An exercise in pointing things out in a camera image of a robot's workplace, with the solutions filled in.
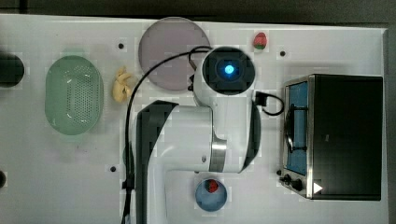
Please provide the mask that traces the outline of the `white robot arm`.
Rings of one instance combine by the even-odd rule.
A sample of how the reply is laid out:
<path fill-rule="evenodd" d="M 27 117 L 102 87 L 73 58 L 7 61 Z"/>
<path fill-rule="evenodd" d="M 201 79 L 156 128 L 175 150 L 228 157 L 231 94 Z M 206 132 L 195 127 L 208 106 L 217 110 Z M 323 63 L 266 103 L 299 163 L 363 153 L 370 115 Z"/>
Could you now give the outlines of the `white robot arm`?
<path fill-rule="evenodd" d="M 255 67 L 241 49 L 210 50 L 192 78 L 194 105 L 156 100 L 134 119 L 135 223 L 167 224 L 166 174 L 243 172 L 261 141 Z"/>

